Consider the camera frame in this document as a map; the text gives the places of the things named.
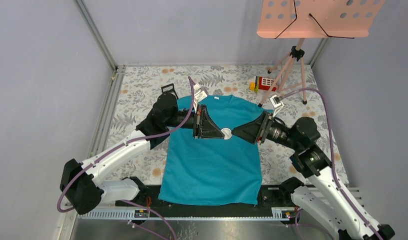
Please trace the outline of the blue round brooch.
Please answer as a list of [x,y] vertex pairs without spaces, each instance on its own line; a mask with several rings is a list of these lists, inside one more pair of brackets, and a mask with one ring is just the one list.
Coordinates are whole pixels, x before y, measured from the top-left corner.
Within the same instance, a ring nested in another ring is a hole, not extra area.
[[221,132],[224,134],[224,140],[229,140],[232,138],[232,131],[231,129],[225,127],[221,129]]

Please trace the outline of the teal t-shirt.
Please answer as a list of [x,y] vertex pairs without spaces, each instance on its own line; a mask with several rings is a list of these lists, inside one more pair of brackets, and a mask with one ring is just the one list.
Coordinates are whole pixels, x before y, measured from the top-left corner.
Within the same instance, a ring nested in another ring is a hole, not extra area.
[[261,184],[257,145],[237,136],[194,138],[185,128],[170,134],[160,200],[194,206],[255,205]]

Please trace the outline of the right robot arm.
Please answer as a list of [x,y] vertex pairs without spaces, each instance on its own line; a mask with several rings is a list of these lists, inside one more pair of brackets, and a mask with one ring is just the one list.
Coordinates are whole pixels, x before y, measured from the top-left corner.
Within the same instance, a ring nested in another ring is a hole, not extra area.
[[312,118],[301,117],[292,127],[287,127],[265,111],[256,120],[234,128],[232,134],[251,144],[270,140],[294,150],[290,157],[294,168],[326,201],[316,197],[295,177],[280,185],[279,201],[285,206],[301,207],[330,233],[332,239],[389,240],[395,235],[392,227],[375,220],[335,175],[333,163],[316,144],[320,133]]

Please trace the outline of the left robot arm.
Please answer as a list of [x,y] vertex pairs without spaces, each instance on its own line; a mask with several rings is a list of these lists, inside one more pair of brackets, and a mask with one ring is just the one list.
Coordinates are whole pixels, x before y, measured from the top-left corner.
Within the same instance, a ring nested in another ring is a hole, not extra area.
[[195,139],[224,139],[225,134],[210,118],[207,106],[192,104],[179,110],[176,95],[161,94],[146,118],[125,139],[104,152],[83,160],[74,158],[64,165],[60,190],[72,209],[83,215],[105,202],[129,200],[142,205],[147,193],[138,180],[105,178],[126,161],[152,150],[177,129],[191,129]]

